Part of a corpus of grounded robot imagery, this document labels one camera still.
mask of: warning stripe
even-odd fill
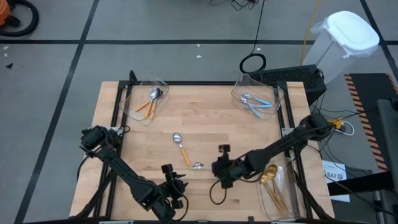
[[[398,94],[398,88],[395,86],[395,83],[394,83],[391,75],[389,75],[389,78],[390,78],[391,82],[393,83],[394,89],[396,90],[396,92]],[[346,79],[346,83],[348,85],[349,92],[351,93],[351,97],[353,98],[356,110],[358,112],[363,112],[364,108],[363,108],[361,99],[358,95],[358,92],[356,91],[353,78],[349,74],[347,74],[347,75],[345,75],[345,79]],[[387,171],[386,163],[384,162],[381,151],[379,149],[379,144],[377,143],[377,140],[374,137],[372,127],[369,123],[369,120],[367,119],[366,113],[359,114],[359,118],[361,120],[362,127],[364,129],[366,138],[368,139],[368,143],[372,149],[373,157],[376,160],[376,164],[377,164],[377,167],[379,168],[379,171],[380,172]]]

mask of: black metal frame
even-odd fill
[[[118,119],[118,114],[119,114],[119,104],[121,102],[121,98],[122,98],[122,94],[123,94],[123,90],[126,88],[126,98],[131,94],[132,91],[132,86],[133,85],[139,85],[141,82],[137,81],[136,76],[134,75],[134,73],[130,72],[130,80],[128,81],[119,81],[119,85],[118,85],[118,92],[116,93],[116,99],[115,99],[115,103],[114,103],[114,109],[113,109],[113,115],[112,115],[112,119],[111,119],[111,126],[115,127],[117,125],[117,119]],[[169,81],[166,82],[168,85],[235,85],[235,82],[233,81],[226,81],[226,82],[208,82],[208,81],[199,81],[199,82],[192,82],[192,81]],[[277,83],[265,83],[266,85],[270,85],[273,88],[278,88],[281,87],[284,91],[284,100],[286,102],[286,110],[287,110],[287,116],[288,116],[288,120],[289,120],[289,126],[291,128],[294,128],[294,120],[293,120],[293,112],[292,112],[292,108],[290,106],[290,99],[289,99],[289,92],[287,91],[287,85],[286,82],[277,82]],[[128,102],[125,102],[125,108],[128,109]],[[279,127],[280,127],[280,133],[282,135],[282,128],[285,128],[285,123],[284,123],[284,117],[283,117],[283,113],[282,113],[282,108],[279,107],[279,109],[277,110],[277,114],[278,114],[278,120],[279,120]],[[127,114],[123,113],[122,116],[122,121],[121,121],[121,126],[125,126],[127,123]],[[121,154],[121,149],[123,147],[123,139],[122,139],[122,146],[119,148],[119,150],[117,151],[117,153],[120,155]],[[290,152],[285,152],[285,156],[290,157]],[[305,183],[305,176],[304,176],[304,169],[303,169],[303,165],[302,165],[302,160],[300,157],[299,153],[295,153],[295,157],[296,157],[296,161],[297,161],[297,170],[298,170],[298,174],[301,178],[301,180]],[[99,184],[101,184],[106,175],[108,173],[108,166],[107,165],[103,165],[102,170],[101,170],[101,178],[99,181]],[[101,220],[101,221],[108,221],[111,220],[111,213],[112,213],[112,208],[113,208],[113,200],[114,200],[114,192],[116,190],[116,179],[117,177],[115,177],[112,182],[111,182],[111,186],[109,188],[109,196],[108,196],[108,201],[106,204],[106,211],[105,211],[105,216],[100,216],[100,211],[101,211],[101,204],[102,204],[102,197],[99,199],[98,203],[96,204],[95,208],[94,208],[94,213],[93,213],[93,217],[89,217],[89,218],[79,218],[79,219],[69,219],[69,220],[54,220],[54,221],[48,221],[48,222],[42,222],[42,223],[46,223],[46,224],[53,224],[53,223],[91,223],[92,221],[95,222],[95,220]],[[309,206],[309,203],[306,201],[306,199],[304,199],[305,201],[305,209],[307,211],[307,218],[312,218],[312,209]],[[179,223],[200,223],[201,221],[180,221]],[[250,224],[255,223],[255,224],[271,224],[271,222],[255,222],[253,217],[248,217],[248,222]],[[231,221],[231,222],[224,222],[224,221],[207,221],[206,224],[228,224],[228,223],[234,223],[234,224],[238,224],[238,223],[244,223],[247,224],[248,222],[241,222],[241,221]],[[157,220],[135,220],[134,223],[160,223]]]

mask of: transparent bin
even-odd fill
[[[261,82],[255,81],[250,78],[249,75],[241,75],[239,80],[235,83],[235,87],[232,92],[232,105],[256,116],[260,119],[269,119],[275,115],[280,107],[281,101],[284,98],[284,91],[280,88],[273,88],[262,84]],[[247,103],[243,103],[242,96],[247,99]],[[264,106],[266,104],[261,103],[259,100],[267,101],[271,104],[269,108],[258,108],[258,106]]]
[[[160,97],[152,100],[150,96],[151,90],[154,88],[158,88],[161,90],[162,94]],[[151,80],[143,81],[138,86],[132,87],[132,92],[130,96],[128,96],[125,100],[122,100],[119,104],[119,109],[126,113],[130,118],[137,121],[139,124],[143,126],[149,125],[155,117],[162,111],[162,108],[169,101],[169,85],[163,82],[162,80],[158,80],[156,78],[151,78]],[[155,110],[150,110],[148,116],[145,117],[147,109],[151,103],[148,103],[152,100],[152,107],[155,105]],[[142,109],[136,111],[143,104],[148,103]]]
[[[269,189],[261,183],[257,186],[257,191],[260,196],[261,212],[272,221],[292,221],[299,218],[305,218],[305,206],[303,196],[296,184],[293,173],[294,163],[289,158],[279,159],[277,161],[270,161],[266,166],[266,170],[270,170],[270,166],[275,165],[277,172],[274,177],[274,182],[271,178],[266,180]],[[274,183],[280,191],[282,199],[277,197],[278,205],[275,203]]]

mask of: wooden table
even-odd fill
[[[117,82],[103,82],[93,118],[94,125],[109,126],[117,92]],[[209,188],[216,181],[211,173],[211,163],[221,154],[219,144],[230,144],[230,158],[236,158],[250,149],[268,146],[281,138],[277,115],[268,121],[257,119],[231,105],[233,86],[170,86],[169,102],[149,126],[141,126],[127,120],[131,131],[124,137],[121,157],[139,175],[156,183],[164,181],[161,165],[171,163],[178,174],[186,174],[188,182],[185,195],[190,201],[184,220],[269,221],[261,212],[258,184],[236,181],[228,189],[225,203],[214,205],[209,199]],[[288,83],[290,102],[296,125],[310,113],[302,83]],[[285,125],[287,115],[284,110]],[[172,134],[183,136],[184,148],[192,162],[202,162],[202,170],[185,165],[179,147],[172,141]],[[283,158],[283,154],[273,158]],[[320,155],[306,147],[302,151],[303,167],[309,191],[331,216],[333,208],[323,173]],[[102,162],[88,159],[81,168],[70,215],[77,214],[89,201],[98,187]],[[224,190],[217,185],[213,198],[220,201]],[[101,214],[104,214],[108,193],[104,194]],[[175,218],[184,213],[177,210]],[[152,212],[146,212],[131,196],[129,187],[118,178],[114,196],[112,220],[156,220]]]

